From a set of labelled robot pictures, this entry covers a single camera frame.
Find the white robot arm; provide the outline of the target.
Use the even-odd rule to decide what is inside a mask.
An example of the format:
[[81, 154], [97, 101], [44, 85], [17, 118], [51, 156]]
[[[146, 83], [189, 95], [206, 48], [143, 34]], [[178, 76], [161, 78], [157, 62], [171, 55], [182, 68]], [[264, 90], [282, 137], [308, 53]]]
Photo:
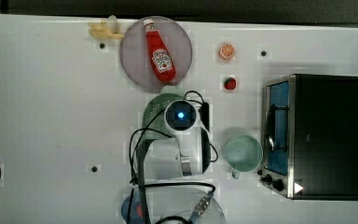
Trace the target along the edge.
[[167, 106], [163, 121], [170, 136], [154, 140], [145, 169], [150, 178], [171, 179], [202, 175], [211, 163], [210, 106], [177, 100]]

